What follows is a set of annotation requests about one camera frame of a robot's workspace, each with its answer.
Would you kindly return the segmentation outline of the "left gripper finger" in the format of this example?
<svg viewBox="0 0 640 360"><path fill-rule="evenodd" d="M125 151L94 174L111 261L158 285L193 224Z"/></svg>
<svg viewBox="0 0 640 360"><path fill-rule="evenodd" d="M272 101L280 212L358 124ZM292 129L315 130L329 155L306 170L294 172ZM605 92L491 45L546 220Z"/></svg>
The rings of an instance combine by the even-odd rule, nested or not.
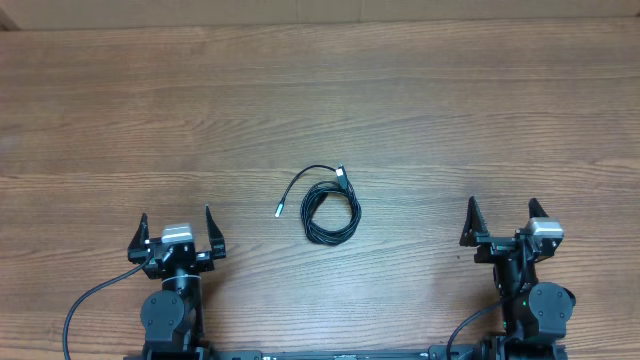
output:
<svg viewBox="0 0 640 360"><path fill-rule="evenodd" d="M136 233L134 234L129 246L129 251L142 251L146 249L146 241L149 239L148 217L143 213Z"/></svg>
<svg viewBox="0 0 640 360"><path fill-rule="evenodd" d="M209 243L212 249L224 249L225 240L222 232L213 220L209 205L205 206L205 218Z"/></svg>

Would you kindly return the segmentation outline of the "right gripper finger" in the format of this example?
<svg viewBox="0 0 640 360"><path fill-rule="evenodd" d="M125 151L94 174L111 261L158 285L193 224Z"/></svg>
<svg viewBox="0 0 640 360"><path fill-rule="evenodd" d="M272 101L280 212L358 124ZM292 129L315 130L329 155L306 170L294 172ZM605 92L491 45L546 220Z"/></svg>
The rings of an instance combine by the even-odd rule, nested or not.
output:
<svg viewBox="0 0 640 360"><path fill-rule="evenodd" d="M528 210L530 218L548 217L548 214L536 198L531 198L529 200Z"/></svg>
<svg viewBox="0 0 640 360"><path fill-rule="evenodd" d="M485 243L489 237L490 232L487 229L477 198L471 196L468 199L466 220L459 245L464 247L477 247Z"/></svg>

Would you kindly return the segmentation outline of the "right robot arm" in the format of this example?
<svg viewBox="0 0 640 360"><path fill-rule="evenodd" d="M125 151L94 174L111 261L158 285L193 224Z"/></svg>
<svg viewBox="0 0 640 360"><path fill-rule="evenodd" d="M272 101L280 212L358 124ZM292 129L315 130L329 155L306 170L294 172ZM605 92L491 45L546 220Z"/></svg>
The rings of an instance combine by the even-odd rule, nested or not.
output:
<svg viewBox="0 0 640 360"><path fill-rule="evenodd" d="M459 244L476 249L476 263L493 266L499 300L465 319L450 335L448 359L565 359L557 342L567 333L567 322L576 305L575 295L553 282L541 282L536 265L554 256L564 239L561 224L551 218L537 199L528 203L529 220L511 237L493 236L487 228L477 199L468 200L465 224ZM453 342L466 326L499 309L502 333L488 335L468 353L456 350Z"/></svg>

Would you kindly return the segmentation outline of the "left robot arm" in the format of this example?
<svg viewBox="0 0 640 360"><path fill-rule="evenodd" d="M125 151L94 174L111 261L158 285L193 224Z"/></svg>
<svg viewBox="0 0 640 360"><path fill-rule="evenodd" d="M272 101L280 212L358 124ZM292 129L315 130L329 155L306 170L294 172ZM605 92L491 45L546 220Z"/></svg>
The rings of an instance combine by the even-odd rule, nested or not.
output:
<svg viewBox="0 0 640 360"><path fill-rule="evenodd" d="M164 228L159 237L150 235L148 218L142 215L128 249L128 260L138 265L161 289L149 295L141 311L145 329L142 359L215 359L214 348L204 340L201 275L226 257L224 236L205 209L208 250L198 251L190 224Z"/></svg>

